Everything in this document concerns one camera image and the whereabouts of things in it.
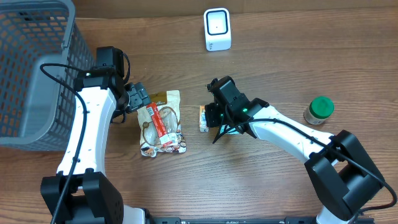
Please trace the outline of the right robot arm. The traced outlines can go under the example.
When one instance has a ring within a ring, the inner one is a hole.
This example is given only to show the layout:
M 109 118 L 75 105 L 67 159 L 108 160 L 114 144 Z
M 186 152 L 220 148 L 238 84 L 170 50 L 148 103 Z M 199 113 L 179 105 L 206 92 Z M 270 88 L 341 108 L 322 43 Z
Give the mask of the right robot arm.
M 226 134 L 248 134 L 268 141 L 301 161 L 323 208 L 315 223 L 355 223 L 365 204 L 381 189 L 384 178 L 358 138 L 304 126 L 268 102 L 248 100 L 230 76 L 207 84 L 214 101 L 205 106 L 206 125 Z

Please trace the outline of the green lid jar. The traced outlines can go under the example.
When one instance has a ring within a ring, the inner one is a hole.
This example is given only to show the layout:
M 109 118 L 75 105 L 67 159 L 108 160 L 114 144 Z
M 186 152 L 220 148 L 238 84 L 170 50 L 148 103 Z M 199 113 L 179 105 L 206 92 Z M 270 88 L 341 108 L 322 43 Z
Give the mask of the green lid jar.
M 316 97 L 303 113 L 305 120 L 312 125 L 322 124 L 334 112 L 333 101 L 326 96 Z

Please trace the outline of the orange tissue pack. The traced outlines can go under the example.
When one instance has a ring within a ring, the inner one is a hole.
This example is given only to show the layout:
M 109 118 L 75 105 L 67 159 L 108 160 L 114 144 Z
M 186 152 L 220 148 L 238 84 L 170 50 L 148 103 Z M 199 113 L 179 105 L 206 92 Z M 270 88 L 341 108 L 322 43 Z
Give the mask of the orange tissue pack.
M 199 112 L 199 130 L 201 133 L 207 133 L 209 131 L 209 127 L 207 126 L 206 122 L 206 113 L 205 113 L 205 106 L 200 106 Z

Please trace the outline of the red white snack bar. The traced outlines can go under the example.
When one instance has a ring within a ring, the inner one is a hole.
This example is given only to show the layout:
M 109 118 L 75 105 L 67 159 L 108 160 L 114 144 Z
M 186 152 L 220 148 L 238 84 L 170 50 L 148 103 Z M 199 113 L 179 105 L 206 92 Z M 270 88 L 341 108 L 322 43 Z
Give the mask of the red white snack bar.
M 171 145 L 172 139 L 170 138 L 168 132 L 166 131 L 166 128 L 165 128 L 162 118 L 160 116 L 159 110 L 157 109 L 157 105 L 155 103 L 149 103 L 146 106 L 146 110 L 148 111 L 148 113 L 152 119 L 152 122 L 155 126 L 155 130 L 157 131 L 160 144 L 165 147 L 167 147 L 168 145 Z

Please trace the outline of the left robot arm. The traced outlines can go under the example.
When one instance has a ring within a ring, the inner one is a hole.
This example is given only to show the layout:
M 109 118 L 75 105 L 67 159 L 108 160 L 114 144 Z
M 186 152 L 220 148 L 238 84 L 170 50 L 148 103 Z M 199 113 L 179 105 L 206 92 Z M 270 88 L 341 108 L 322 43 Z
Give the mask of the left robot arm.
M 105 150 L 113 118 L 147 106 L 142 83 L 129 82 L 128 56 L 116 47 L 99 47 L 96 63 L 78 69 L 73 85 L 62 83 L 76 99 L 67 150 L 55 176 L 44 177 L 40 193 L 52 223 L 153 223 L 144 208 L 125 205 L 105 172 Z

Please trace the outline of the white brown snack bag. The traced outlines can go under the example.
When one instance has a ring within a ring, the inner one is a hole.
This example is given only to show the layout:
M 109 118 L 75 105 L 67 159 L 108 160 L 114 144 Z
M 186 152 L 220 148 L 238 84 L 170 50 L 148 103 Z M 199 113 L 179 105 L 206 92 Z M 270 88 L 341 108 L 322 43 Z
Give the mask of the white brown snack bag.
M 137 111 L 141 128 L 141 154 L 146 157 L 155 157 L 158 153 L 181 154 L 186 152 L 187 143 L 180 122 L 180 92 L 178 90 L 162 91 L 152 94 L 150 99 L 151 103 L 157 105 L 166 131 L 172 139 L 172 144 L 167 147 L 160 144 L 155 126 L 146 106 L 144 106 Z

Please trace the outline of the teal wet wipes pack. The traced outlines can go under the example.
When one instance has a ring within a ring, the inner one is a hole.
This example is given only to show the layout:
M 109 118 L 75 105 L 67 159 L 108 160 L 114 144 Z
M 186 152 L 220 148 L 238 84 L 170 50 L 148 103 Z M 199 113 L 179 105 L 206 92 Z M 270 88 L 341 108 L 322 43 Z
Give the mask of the teal wet wipes pack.
M 220 131 L 220 133 L 223 133 L 223 132 L 225 132 L 227 129 L 229 129 L 230 127 L 228 126 L 228 125 L 224 125 L 222 128 L 221 128 L 221 131 Z M 235 129 L 231 129 L 231 130 L 229 130 L 226 134 L 239 134 L 239 132 L 237 131 L 237 130 L 235 130 Z

